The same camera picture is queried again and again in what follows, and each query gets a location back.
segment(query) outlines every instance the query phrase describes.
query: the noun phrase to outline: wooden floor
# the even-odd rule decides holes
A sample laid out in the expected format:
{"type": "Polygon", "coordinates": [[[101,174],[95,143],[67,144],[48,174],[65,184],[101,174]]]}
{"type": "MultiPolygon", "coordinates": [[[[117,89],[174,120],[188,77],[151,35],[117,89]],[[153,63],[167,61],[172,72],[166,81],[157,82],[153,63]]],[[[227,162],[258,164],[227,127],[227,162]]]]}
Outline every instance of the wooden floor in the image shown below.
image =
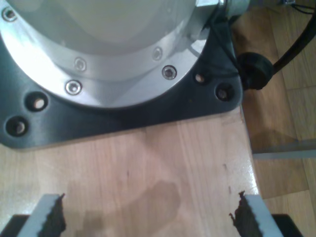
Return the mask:
{"type": "MultiPolygon", "coordinates": [[[[291,7],[249,12],[233,27],[236,52],[258,52],[274,63],[310,17],[291,7]]],[[[316,40],[263,90],[246,92],[243,109],[254,151],[316,139],[316,40]]],[[[316,158],[255,160],[255,169],[270,211],[289,214],[304,236],[315,237],[316,158]]]]}

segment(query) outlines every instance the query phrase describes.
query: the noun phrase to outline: screw hole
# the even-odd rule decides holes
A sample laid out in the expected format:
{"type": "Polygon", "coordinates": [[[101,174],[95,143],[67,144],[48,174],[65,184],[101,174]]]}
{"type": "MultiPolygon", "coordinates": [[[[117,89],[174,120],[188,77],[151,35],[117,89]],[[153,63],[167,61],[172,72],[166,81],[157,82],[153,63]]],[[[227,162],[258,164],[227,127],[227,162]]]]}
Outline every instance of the screw hole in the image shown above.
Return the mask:
{"type": "Polygon", "coordinates": [[[29,111],[39,112],[44,110],[48,105],[48,98],[42,92],[32,92],[25,99],[25,106],[29,111]]]}
{"type": "Polygon", "coordinates": [[[205,84],[205,77],[200,74],[196,74],[195,80],[199,84],[205,84]]]}
{"type": "Polygon", "coordinates": [[[161,58],[162,58],[162,48],[157,47],[154,49],[153,59],[155,61],[160,61],[161,58]]]}
{"type": "Polygon", "coordinates": [[[173,80],[177,77],[177,70],[171,65],[165,66],[162,69],[162,76],[167,80],[173,80]]]}
{"type": "Polygon", "coordinates": [[[87,69],[87,63],[83,58],[76,58],[75,59],[75,69],[80,72],[84,72],[87,69]]]}
{"type": "Polygon", "coordinates": [[[235,91],[232,85],[228,83],[219,84],[216,88],[216,97],[224,102],[229,102],[235,96],[235,91]]]}
{"type": "Polygon", "coordinates": [[[21,137],[28,131],[29,125],[25,118],[21,116],[12,117],[6,122],[6,132],[13,137],[21,137]]]}
{"type": "Polygon", "coordinates": [[[16,15],[10,7],[6,7],[2,11],[2,17],[6,21],[15,21],[16,20],[16,15]]]}
{"type": "Polygon", "coordinates": [[[66,84],[66,92],[70,95],[78,95],[82,90],[82,85],[77,80],[71,80],[66,84]]]}

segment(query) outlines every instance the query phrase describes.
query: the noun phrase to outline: wooden surface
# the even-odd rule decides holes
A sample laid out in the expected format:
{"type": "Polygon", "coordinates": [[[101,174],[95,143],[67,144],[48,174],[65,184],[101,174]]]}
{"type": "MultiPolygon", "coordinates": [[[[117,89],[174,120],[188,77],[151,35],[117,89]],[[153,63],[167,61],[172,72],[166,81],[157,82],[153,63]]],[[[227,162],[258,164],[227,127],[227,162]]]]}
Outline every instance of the wooden surface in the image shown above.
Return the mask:
{"type": "Polygon", "coordinates": [[[288,99],[298,139],[316,139],[316,86],[290,90],[288,99]]]}
{"type": "Polygon", "coordinates": [[[238,236],[238,193],[257,194],[240,109],[36,151],[0,146],[0,229],[65,193],[63,237],[238,236]]]}
{"type": "MultiPolygon", "coordinates": [[[[258,52],[274,63],[294,43],[310,17],[291,7],[247,13],[235,25],[237,52],[258,52]]],[[[266,88],[245,94],[243,110],[254,151],[316,139],[315,55],[313,40],[266,88]]],[[[316,158],[255,160],[254,164],[270,211],[290,214],[304,236],[316,236],[316,158]]]]}

